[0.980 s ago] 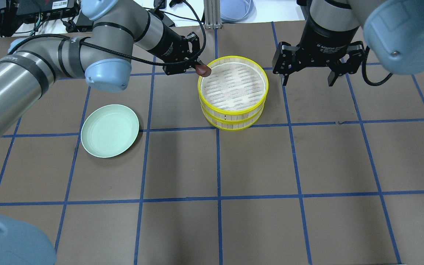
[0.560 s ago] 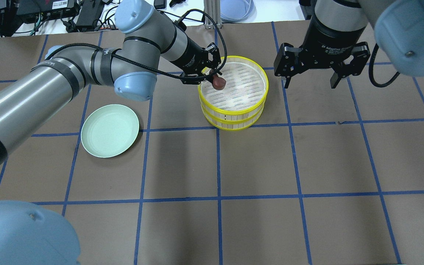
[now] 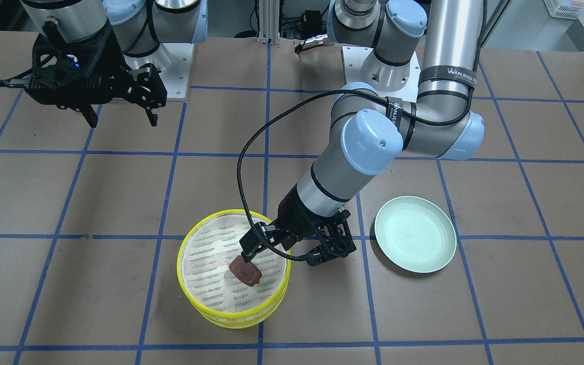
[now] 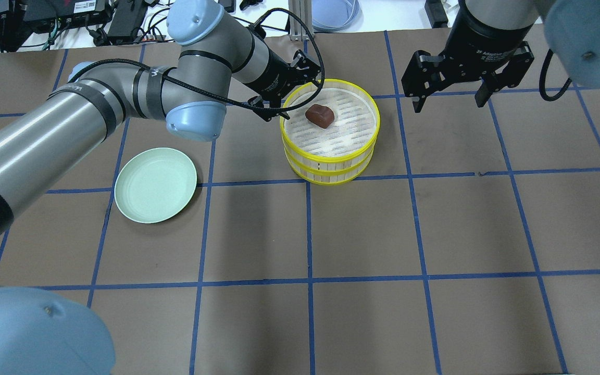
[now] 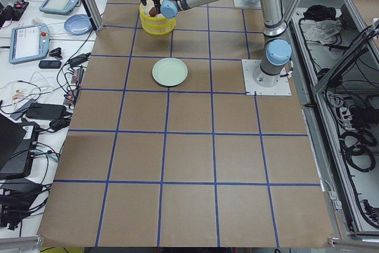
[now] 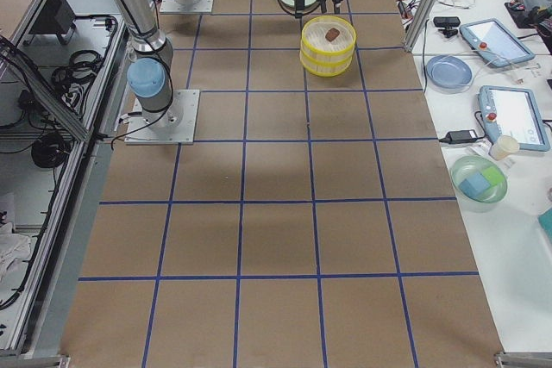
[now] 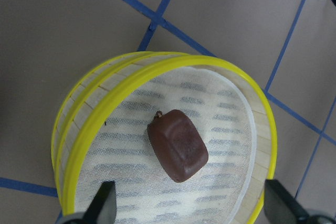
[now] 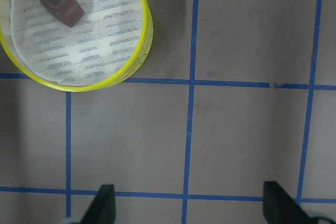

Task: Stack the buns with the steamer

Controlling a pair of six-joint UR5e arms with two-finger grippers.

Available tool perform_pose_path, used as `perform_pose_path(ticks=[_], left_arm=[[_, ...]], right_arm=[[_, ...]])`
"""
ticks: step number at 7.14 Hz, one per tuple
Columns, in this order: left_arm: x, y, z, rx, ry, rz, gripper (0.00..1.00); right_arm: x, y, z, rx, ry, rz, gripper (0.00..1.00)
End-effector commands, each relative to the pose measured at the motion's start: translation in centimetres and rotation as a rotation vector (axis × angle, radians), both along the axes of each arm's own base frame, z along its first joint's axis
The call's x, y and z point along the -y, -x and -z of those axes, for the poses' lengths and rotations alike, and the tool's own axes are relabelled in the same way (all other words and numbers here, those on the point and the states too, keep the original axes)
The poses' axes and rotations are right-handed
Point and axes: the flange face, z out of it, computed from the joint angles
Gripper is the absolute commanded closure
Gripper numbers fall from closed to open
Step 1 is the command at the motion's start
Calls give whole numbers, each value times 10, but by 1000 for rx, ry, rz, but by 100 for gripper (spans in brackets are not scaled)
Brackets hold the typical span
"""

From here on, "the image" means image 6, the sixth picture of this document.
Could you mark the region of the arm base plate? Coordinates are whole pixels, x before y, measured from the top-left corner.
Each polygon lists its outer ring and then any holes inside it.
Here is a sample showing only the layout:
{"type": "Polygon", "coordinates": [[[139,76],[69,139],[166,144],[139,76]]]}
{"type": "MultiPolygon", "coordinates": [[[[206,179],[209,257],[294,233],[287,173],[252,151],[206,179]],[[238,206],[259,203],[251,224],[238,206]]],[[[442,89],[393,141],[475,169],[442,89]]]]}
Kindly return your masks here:
{"type": "MultiPolygon", "coordinates": [[[[190,145],[194,142],[200,90],[175,90],[172,106],[156,123],[151,113],[129,119],[129,134],[124,136],[128,145],[190,145]]],[[[142,112],[135,98],[133,111],[142,112]]]]}
{"type": "Polygon", "coordinates": [[[162,0],[162,15],[204,15],[211,14],[214,0],[162,0]]]}

